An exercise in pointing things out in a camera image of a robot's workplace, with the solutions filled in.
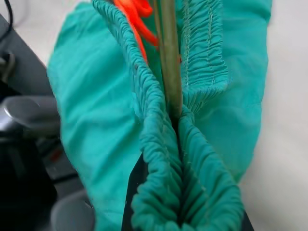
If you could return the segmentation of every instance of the teal fabric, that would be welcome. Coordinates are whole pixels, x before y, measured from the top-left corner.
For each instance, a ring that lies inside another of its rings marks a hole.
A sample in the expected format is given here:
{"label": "teal fabric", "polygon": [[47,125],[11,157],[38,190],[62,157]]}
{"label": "teal fabric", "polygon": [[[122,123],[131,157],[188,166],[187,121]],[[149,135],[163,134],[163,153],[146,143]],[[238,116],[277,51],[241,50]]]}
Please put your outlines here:
{"label": "teal fabric", "polygon": [[[81,3],[67,17],[48,76],[62,142],[95,207],[96,230],[120,230],[141,152],[149,176],[133,198],[134,228],[239,230],[236,182],[260,129],[271,1],[177,1],[180,154],[158,53],[145,44],[147,65],[123,14],[103,0],[93,6]],[[145,23],[154,31],[152,17]]]}

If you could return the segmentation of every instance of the green fabric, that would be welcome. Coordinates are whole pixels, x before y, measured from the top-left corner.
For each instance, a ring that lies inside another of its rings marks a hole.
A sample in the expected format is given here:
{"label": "green fabric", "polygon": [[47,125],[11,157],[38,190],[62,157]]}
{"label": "green fabric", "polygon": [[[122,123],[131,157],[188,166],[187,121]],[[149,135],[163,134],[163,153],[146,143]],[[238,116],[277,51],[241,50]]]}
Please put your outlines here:
{"label": "green fabric", "polygon": [[[236,182],[260,129],[271,1],[177,1],[180,154],[158,53],[145,44],[147,66],[123,14],[103,0],[93,6],[81,3],[67,17],[48,76],[62,142],[95,207],[96,230],[120,230],[129,174],[141,152],[149,176],[131,204],[134,228],[239,230]],[[154,31],[153,17],[145,22]]]}

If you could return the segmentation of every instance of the gray plastic part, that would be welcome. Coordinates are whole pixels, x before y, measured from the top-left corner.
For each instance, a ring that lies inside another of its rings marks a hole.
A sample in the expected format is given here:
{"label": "gray plastic part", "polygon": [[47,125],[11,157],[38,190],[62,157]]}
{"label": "gray plastic part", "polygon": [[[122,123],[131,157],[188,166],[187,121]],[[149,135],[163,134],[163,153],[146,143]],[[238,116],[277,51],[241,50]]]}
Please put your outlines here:
{"label": "gray plastic part", "polygon": [[85,190],[58,201],[51,210],[52,231],[93,231],[95,211]]}
{"label": "gray plastic part", "polygon": [[0,131],[20,132],[24,138],[55,136],[60,116],[53,96],[13,96],[0,106]]}

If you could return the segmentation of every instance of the white background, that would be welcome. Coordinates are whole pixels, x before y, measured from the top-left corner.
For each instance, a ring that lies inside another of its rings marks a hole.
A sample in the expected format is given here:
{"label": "white background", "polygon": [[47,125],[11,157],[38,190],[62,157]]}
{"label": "white background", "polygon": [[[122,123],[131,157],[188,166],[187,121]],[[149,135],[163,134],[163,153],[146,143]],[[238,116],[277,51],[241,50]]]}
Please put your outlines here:
{"label": "white background", "polygon": [[[79,0],[11,0],[16,31],[47,63]],[[0,13],[7,16],[0,0]],[[262,131],[241,182],[256,231],[308,230],[308,1],[274,0]]]}

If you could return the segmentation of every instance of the orange drawstring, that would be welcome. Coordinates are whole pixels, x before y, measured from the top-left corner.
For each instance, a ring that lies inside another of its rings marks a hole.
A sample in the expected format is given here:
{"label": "orange drawstring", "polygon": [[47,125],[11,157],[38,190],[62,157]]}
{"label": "orange drawstring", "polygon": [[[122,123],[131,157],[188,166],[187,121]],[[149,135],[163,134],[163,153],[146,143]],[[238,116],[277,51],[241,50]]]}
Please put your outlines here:
{"label": "orange drawstring", "polygon": [[143,46],[141,37],[145,38],[153,46],[158,46],[157,37],[146,27],[140,17],[151,16],[153,9],[148,0],[114,0],[115,5],[126,16],[129,25],[135,35],[136,41],[140,47],[144,59],[147,61],[147,55]]}

